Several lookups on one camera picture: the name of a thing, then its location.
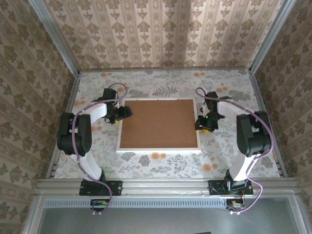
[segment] aluminum frame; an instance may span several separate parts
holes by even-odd
[[[125,101],[129,101],[129,100],[137,100],[137,101],[144,101],[144,100],[153,100],[153,101],[157,101],[157,100],[192,100],[193,101],[193,107],[194,107],[194,116],[195,116],[195,119],[197,119],[197,107],[196,107],[196,98],[195,97],[126,97],[126,98],[122,99],[121,105],[124,106]],[[120,121],[119,127],[118,127],[117,149],[116,149],[116,152],[118,152],[118,153],[125,153],[125,152],[200,153],[201,152],[199,132],[196,132],[197,148],[121,148],[120,147],[120,140],[121,140],[121,133],[122,133],[122,123],[123,123],[123,120]]]
[[[248,67],[159,67],[159,68],[131,68],[131,69],[91,69],[81,70],[82,73],[94,73],[94,72],[145,72],[145,71],[209,71],[209,70],[246,70]]]
[[[252,74],[249,71],[249,78],[250,78],[250,81],[252,82],[255,98],[257,100],[259,109],[261,111],[267,112],[267,108],[265,107],[264,100],[263,100],[263,97],[261,95],[260,87],[259,87],[258,82],[256,80],[255,74]],[[274,146],[275,146],[273,148],[273,154],[274,154],[274,156],[276,157],[276,159],[277,159],[277,161],[279,163],[279,166],[280,166],[279,170],[281,170],[281,172],[282,172],[284,177],[288,177],[288,174],[287,174],[287,171],[286,171],[286,167],[285,167],[285,164],[284,164],[281,152],[279,150],[279,147],[278,147],[278,144],[277,144],[277,141],[276,141],[274,130],[272,128],[271,128],[271,131],[272,131],[272,134],[273,134],[273,141],[274,141]]]
[[[208,178],[203,179],[125,179],[123,180],[123,190],[119,197],[114,199],[225,199],[234,196],[210,196],[208,189]],[[299,189],[295,178],[256,178],[257,182],[263,185],[262,198],[286,197],[291,205],[292,213],[297,224],[299,233],[311,233],[311,224],[308,214],[304,208]],[[32,203],[29,215],[25,222],[23,234],[37,233],[44,204],[51,198],[81,199],[79,196],[81,179],[40,179],[35,191],[35,199]],[[259,193],[259,187],[253,184],[254,195]],[[108,198],[107,196],[89,196],[84,198]]]
[[[296,0],[284,0],[281,3],[281,6],[277,11],[277,14],[273,22],[271,23],[266,36],[264,37],[261,45],[259,46],[250,64],[251,73],[254,74],[258,70],[262,60],[264,59],[265,55],[269,51],[273,41],[275,40],[279,30],[283,26],[287,16],[289,15],[295,3],[296,3]]]
[[[80,84],[80,77],[76,77],[72,86],[72,90],[70,92],[69,98],[68,98],[68,102],[65,108],[66,112],[70,112],[73,109],[74,106],[74,102],[76,99],[76,95],[79,89],[79,84]],[[55,142],[55,146],[52,152],[52,156],[50,159],[50,164],[47,170],[47,174],[46,174],[46,178],[51,178],[54,166],[57,164],[57,162],[59,161],[59,156],[60,156],[60,150],[58,149],[57,146],[57,142]]]
[[[51,18],[43,2],[41,0],[29,0],[29,3],[32,5],[33,9],[37,13],[45,30],[50,35],[54,45],[57,47],[60,55],[64,59],[68,69],[71,71],[75,78],[78,77],[79,65],[77,64],[71,52],[71,49],[67,46],[61,31],[53,22],[53,19]]]

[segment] damask wallpaper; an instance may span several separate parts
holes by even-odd
[[[248,67],[282,0],[43,0],[80,70]]]
[[[256,72],[289,176],[312,220],[312,1],[298,0]]]
[[[73,77],[26,0],[0,1],[0,233],[19,233]]]

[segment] floral tablecloth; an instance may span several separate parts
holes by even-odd
[[[127,97],[196,97],[197,111],[203,99],[195,93],[201,86],[206,92],[230,96],[251,110],[259,110],[247,69],[120,71],[80,74],[81,81],[73,112],[102,96],[103,89],[115,82],[128,88]],[[122,95],[124,88],[114,87]],[[200,134],[199,154],[116,153],[118,125],[98,120],[92,126],[92,153],[107,178],[213,178],[223,177],[239,154],[235,123],[219,120],[219,130]],[[257,162],[252,177],[279,177],[273,155]],[[61,154],[55,178],[82,178],[77,163]]]

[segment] purple cable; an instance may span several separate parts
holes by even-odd
[[[101,104],[101,103],[106,103],[106,102],[110,102],[110,101],[117,101],[117,100],[121,100],[122,98],[124,98],[124,97],[127,95],[127,93],[128,93],[127,87],[126,87],[123,83],[114,83],[114,84],[110,85],[109,87],[112,87],[113,85],[116,85],[116,84],[121,84],[121,85],[123,85],[123,87],[125,88],[125,91],[126,91],[126,92],[125,92],[125,94],[124,94],[122,97],[91,103],[90,105],[86,106],[85,108],[83,108],[82,110],[78,111],[78,112],[75,114],[74,119],[73,119],[73,124],[72,124],[72,143],[73,143],[74,152],[75,152],[75,154],[77,155],[77,164],[78,164],[78,167],[80,168],[80,170],[81,170],[90,180],[92,180],[92,181],[94,181],[94,182],[96,182],[96,183],[99,183],[99,184],[104,185],[104,186],[107,188],[108,192],[109,192],[110,199],[109,199],[109,201],[108,201],[107,206],[103,209],[102,212],[106,211],[106,209],[108,208],[108,206],[111,204],[111,201],[112,201],[112,198],[113,198],[112,190],[111,190],[111,188],[110,188],[107,184],[105,184],[104,182],[99,181],[99,180],[96,180],[96,179],[92,178],[91,176],[89,176],[88,173],[87,173],[87,172],[83,169],[83,167],[81,166],[81,164],[80,164],[80,157],[81,157],[81,156],[80,156],[79,153],[78,153],[78,150],[77,150],[77,147],[76,147],[76,142],[75,142],[75,124],[76,124],[76,120],[77,120],[78,115],[80,115],[82,112],[88,110],[89,108],[91,108],[91,107],[93,107],[93,106],[95,106],[95,105]]]
[[[253,117],[255,117],[255,118],[265,127],[265,129],[266,129],[266,130],[268,131],[268,133],[269,133],[270,141],[271,141],[271,146],[270,146],[269,150],[268,150],[266,153],[262,154],[262,155],[259,155],[259,156],[254,157],[253,161],[251,162],[251,164],[249,165],[249,167],[247,168],[247,171],[246,171],[246,177],[247,177],[247,179],[250,180],[252,183],[255,183],[256,185],[258,185],[258,186],[260,187],[260,192],[259,192],[259,194],[257,195],[257,197],[254,199],[254,201],[251,203],[251,205],[249,205],[248,207],[246,207],[244,210],[241,210],[241,211],[239,211],[239,212],[236,211],[236,212],[234,212],[234,213],[245,212],[245,211],[249,210],[249,209],[259,200],[259,198],[260,198],[260,196],[261,196],[261,194],[262,194],[262,192],[263,192],[263,187],[262,187],[262,185],[261,185],[260,183],[256,182],[256,181],[254,181],[253,179],[251,179],[251,178],[249,177],[249,173],[250,173],[251,169],[253,168],[253,166],[255,165],[255,163],[257,162],[257,160],[258,160],[259,158],[265,157],[265,156],[269,155],[269,154],[272,152],[273,147],[274,147],[273,134],[272,134],[272,132],[271,132],[269,126],[268,126],[259,116],[257,116],[255,113],[253,113],[252,111],[248,110],[247,108],[244,108],[243,106],[241,106],[241,105],[239,105],[239,104],[237,104],[237,103],[235,103],[235,102],[233,102],[233,101],[229,101],[228,99],[218,99],[218,98],[203,96],[202,94],[198,93],[199,90],[203,91],[204,93],[205,93],[205,91],[204,91],[203,88],[201,88],[201,87],[198,87],[198,88],[196,88],[196,90],[195,90],[195,92],[197,93],[197,95],[199,95],[199,96],[202,97],[202,98],[209,99],[209,100],[213,100],[213,101],[227,102],[227,103],[232,104],[232,105],[238,107],[239,109],[241,109],[241,110],[243,110],[243,111],[245,111],[245,112],[251,114]]]

